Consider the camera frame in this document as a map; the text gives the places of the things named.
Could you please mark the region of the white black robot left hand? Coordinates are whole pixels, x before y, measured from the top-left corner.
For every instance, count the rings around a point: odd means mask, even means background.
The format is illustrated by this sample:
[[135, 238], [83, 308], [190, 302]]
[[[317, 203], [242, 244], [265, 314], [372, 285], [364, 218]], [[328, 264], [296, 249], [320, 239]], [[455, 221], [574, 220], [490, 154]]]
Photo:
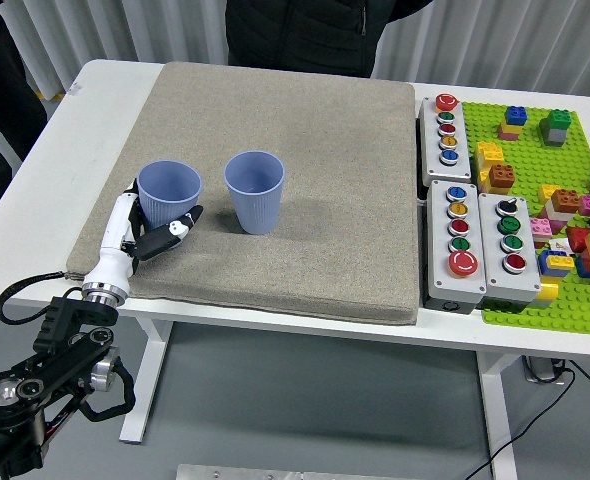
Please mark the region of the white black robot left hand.
[[82, 282], [85, 301], [121, 306], [129, 297], [129, 278], [140, 261], [178, 246], [200, 218], [203, 207], [182, 207], [169, 223], [143, 233], [138, 186], [132, 183], [116, 200], [102, 238], [99, 261]]

